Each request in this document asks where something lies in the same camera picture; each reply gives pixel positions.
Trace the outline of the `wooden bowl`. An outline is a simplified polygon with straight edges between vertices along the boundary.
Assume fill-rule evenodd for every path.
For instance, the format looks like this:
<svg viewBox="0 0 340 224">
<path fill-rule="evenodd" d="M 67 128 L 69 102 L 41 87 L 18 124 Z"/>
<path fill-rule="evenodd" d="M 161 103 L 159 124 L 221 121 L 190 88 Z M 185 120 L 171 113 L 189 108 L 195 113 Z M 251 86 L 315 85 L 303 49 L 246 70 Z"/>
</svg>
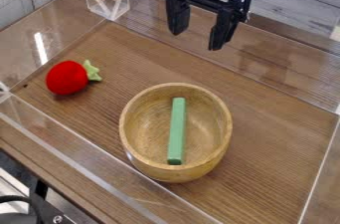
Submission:
<svg viewBox="0 0 340 224">
<path fill-rule="evenodd" d="M 185 99 L 181 159 L 170 164 L 171 100 Z M 186 83 L 165 83 L 137 93 L 119 116 L 119 138 L 127 159 L 149 178 L 182 183 L 205 176 L 230 142 L 231 115 L 221 98 Z"/>
</svg>

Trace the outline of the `clear acrylic corner bracket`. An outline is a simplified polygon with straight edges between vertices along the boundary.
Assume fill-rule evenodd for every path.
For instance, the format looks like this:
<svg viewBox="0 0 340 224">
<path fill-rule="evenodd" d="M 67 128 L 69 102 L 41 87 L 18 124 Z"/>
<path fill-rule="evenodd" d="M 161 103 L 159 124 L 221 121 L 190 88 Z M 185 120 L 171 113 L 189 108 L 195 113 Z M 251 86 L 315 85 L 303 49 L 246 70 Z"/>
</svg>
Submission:
<svg viewBox="0 0 340 224">
<path fill-rule="evenodd" d="M 130 0 L 85 0 L 91 13 L 115 21 L 129 10 Z"/>
</svg>

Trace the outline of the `clear acrylic tray wall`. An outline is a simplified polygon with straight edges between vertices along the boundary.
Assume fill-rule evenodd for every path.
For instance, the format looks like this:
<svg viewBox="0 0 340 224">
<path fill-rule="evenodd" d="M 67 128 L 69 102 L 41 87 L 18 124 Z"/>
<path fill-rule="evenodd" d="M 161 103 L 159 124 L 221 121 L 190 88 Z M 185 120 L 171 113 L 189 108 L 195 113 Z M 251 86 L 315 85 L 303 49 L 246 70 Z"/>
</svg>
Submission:
<svg viewBox="0 0 340 224">
<path fill-rule="evenodd" d="M 131 89 L 55 97 L 34 83 L 0 98 L 0 148 L 103 224 L 215 224 L 129 165 L 118 115 Z"/>
</svg>

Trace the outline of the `black metal table bracket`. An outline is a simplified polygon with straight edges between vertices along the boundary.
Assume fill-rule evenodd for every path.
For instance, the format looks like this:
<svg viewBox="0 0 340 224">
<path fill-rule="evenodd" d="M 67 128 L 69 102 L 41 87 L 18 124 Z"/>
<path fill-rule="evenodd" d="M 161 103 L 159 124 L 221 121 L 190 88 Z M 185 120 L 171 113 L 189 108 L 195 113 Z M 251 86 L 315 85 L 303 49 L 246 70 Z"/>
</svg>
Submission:
<svg viewBox="0 0 340 224">
<path fill-rule="evenodd" d="M 75 224 L 75 222 L 46 201 L 47 185 L 38 180 L 30 189 L 29 199 L 38 209 L 42 224 Z"/>
</svg>

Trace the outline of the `red plush strawberry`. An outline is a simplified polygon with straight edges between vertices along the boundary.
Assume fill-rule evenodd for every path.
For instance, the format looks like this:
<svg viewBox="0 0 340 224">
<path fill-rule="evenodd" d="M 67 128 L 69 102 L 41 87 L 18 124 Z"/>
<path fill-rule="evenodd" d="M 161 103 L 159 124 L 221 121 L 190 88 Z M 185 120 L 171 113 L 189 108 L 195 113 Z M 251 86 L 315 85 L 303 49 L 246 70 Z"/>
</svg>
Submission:
<svg viewBox="0 0 340 224">
<path fill-rule="evenodd" d="M 89 82 L 99 82 L 99 69 L 89 60 L 82 64 L 74 61 L 63 61 L 54 65 L 45 77 L 47 90 L 54 95 L 70 95 L 79 92 Z"/>
</svg>

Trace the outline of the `green rectangular block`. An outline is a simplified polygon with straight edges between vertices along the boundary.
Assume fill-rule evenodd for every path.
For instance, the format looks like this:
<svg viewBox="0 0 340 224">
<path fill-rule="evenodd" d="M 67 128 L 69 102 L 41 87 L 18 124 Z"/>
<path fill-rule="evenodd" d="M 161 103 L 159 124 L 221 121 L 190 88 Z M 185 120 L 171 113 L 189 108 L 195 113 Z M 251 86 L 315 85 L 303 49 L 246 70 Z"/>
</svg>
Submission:
<svg viewBox="0 0 340 224">
<path fill-rule="evenodd" d="M 173 98 L 169 120 L 167 164 L 181 165 L 185 133 L 185 98 Z"/>
</svg>

